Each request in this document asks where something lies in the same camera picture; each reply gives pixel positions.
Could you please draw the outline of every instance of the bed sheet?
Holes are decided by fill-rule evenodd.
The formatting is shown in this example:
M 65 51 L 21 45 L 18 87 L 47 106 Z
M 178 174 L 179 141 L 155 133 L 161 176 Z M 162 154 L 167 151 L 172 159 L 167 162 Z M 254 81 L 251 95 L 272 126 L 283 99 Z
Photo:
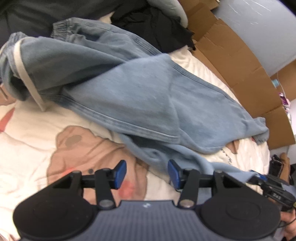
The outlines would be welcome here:
M 171 53 L 170 56 L 183 68 L 221 88 L 237 101 L 230 89 L 192 56 L 187 47 Z M 68 149 L 73 138 L 63 142 L 63 139 L 59 141 L 59 137 L 67 133 L 71 137 L 77 136 L 73 134 L 83 132 L 93 140 L 99 137 L 121 143 L 117 133 L 55 103 L 47 104 L 47 111 L 41 112 L 32 99 L 15 102 L 0 97 L 0 235 L 6 240 L 19 238 L 12 222 L 13 209 L 22 200 L 48 185 L 52 176 L 49 175 L 49 170 L 56 156 L 61 159 L 69 158 L 77 150 Z M 68 154 L 65 155 L 61 148 L 66 148 Z M 225 147 L 216 154 L 202 156 L 208 161 L 228 163 L 244 171 L 252 169 L 264 174 L 268 172 L 268 146 L 266 143 L 257 145 L 251 138 L 239 140 L 237 154 Z M 167 175 L 150 168 L 146 179 L 145 200 L 178 200 L 179 193 L 168 184 Z

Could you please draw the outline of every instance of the elastic cuff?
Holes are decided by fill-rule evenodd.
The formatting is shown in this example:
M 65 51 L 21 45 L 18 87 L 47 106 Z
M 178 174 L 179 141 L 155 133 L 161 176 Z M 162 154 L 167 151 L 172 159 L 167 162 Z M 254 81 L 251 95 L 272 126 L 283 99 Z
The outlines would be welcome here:
M 66 41 L 67 37 L 67 20 L 56 22 L 52 25 L 52 33 L 50 35 L 53 39 Z

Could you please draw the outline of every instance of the finger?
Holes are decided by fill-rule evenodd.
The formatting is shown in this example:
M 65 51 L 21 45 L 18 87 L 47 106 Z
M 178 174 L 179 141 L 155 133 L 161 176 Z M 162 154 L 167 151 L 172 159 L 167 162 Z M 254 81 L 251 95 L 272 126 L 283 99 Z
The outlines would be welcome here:
M 286 223 L 293 221 L 294 218 L 295 218 L 294 213 L 281 212 L 281 220 Z

